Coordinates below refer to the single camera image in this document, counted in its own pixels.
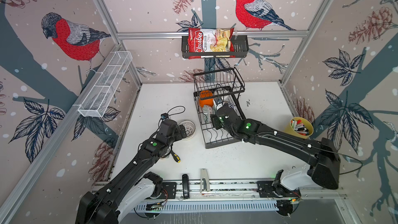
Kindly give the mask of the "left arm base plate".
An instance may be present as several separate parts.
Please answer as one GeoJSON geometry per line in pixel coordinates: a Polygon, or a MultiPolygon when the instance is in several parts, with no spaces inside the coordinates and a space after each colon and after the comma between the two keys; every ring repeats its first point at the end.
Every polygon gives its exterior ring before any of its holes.
{"type": "Polygon", "coordinates": [[[175,199],[177,191],[177,183],[176,182],[165,182],[162,184],[162,189],[157,196],[151,196],[147,198],[147,200],[166,200],[166,199],[175,199]]]}

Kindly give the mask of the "maroon triangle patterned bowl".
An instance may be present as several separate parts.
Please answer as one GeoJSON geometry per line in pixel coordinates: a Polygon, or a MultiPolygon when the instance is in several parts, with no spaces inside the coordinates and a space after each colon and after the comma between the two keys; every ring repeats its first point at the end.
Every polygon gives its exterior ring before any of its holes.
{"type": "Polygon", "coordinates": [[[195,135],[196,127],[193,121],[191,120],[184,120],[179,125],[183,125],[186,131],[185,140],[192,138],[195,135]]]}

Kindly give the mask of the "green patterned ceramic bowl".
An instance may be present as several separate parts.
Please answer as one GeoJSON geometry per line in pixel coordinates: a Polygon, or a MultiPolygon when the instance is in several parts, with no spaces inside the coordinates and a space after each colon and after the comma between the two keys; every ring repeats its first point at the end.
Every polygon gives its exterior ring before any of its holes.
{"type": "Polygon", "coordinates": [[[211,116],[214,114],[214,109],[209,105],[202,107],[202,113],[205,123],[211,123],[211,116]]]}

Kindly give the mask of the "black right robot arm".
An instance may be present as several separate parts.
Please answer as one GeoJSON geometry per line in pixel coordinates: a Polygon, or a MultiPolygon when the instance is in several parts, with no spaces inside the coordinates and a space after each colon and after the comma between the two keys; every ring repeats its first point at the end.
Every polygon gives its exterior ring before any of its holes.
{"type": "Polygon", "coordinates": [[[301,166],[278,171],[274,182],[283,188],[290,191],[311,185],[329,190],[339,188],[341,159],[331,140],[299,138],[260,121],[242,119],[228,106],[219,108],[210,119],[215,129],[224,129],[237,140],[268,146],[302,160],[301,166]]]}

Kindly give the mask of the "orange plastic bowl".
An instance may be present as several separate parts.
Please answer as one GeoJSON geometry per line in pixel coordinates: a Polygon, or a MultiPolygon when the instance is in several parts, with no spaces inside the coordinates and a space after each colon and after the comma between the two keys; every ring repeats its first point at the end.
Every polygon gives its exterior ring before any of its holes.
{"type": "Polygon", "coordinates": [[[199,106],[203,108],[204,106],[213,107],[213,93],[210,90],[203,90],[199,95],[199,106]]]}

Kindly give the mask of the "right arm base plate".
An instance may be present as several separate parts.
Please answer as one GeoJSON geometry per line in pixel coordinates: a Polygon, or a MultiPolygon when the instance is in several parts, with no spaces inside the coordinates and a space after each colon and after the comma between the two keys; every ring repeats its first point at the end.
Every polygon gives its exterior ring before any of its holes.
{"type": "Polygon", "coordinates": [[[299,189],[289,190],[280,183],[273,181],[257,181],[257,193],[260,198],[300,198],[299,189]]]}

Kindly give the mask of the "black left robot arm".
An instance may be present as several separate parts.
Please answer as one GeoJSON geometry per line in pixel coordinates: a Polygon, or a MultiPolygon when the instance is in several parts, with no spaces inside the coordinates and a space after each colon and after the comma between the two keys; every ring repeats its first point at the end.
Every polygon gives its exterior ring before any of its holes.
{"type": "Polygon", "coordinates": [[[135,157],[96,193],[87,192],[78,205],[77,224],[117,224],[140,202],[160,194],[162,178],[148,170],[166,155],[174,142],[186,138],[186,129],[166,119],[135,157]]]}

